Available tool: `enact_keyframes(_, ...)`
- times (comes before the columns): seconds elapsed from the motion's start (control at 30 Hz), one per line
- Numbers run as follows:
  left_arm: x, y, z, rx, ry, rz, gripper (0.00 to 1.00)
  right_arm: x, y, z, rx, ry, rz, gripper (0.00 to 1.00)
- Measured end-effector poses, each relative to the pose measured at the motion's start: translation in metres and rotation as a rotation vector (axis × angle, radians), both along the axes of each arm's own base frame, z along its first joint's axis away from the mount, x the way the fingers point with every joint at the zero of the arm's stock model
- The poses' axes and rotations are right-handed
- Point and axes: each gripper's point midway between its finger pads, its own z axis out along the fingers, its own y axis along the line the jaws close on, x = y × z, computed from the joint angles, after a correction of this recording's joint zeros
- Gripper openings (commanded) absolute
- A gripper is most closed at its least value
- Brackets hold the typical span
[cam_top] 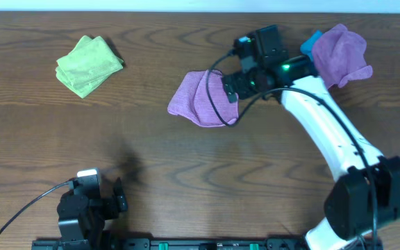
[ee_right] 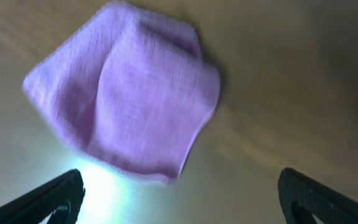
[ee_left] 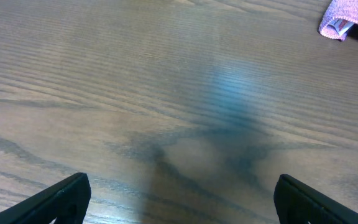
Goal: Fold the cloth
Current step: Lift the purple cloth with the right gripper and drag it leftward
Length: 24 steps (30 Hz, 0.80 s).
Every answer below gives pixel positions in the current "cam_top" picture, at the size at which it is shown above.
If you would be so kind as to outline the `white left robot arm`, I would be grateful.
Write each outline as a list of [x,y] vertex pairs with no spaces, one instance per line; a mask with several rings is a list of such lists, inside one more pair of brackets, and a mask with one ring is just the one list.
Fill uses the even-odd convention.
[[121,179],[112,187],[110,197],[103,198],[97,176],[77,177],[57,207],[60,246],[63,249],[121,249],[122,243],[104,226],[128,210]]

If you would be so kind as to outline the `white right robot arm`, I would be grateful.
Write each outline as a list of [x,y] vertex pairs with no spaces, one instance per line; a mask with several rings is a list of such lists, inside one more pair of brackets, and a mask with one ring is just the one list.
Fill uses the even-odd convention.
[[323,220],[305,236],[309,249],[343,249],[400,219],[400,157],[386,158],[349,121],[307,56],[254,66],[222,79],[231,103],[274,97],[304,127],[335,181]]

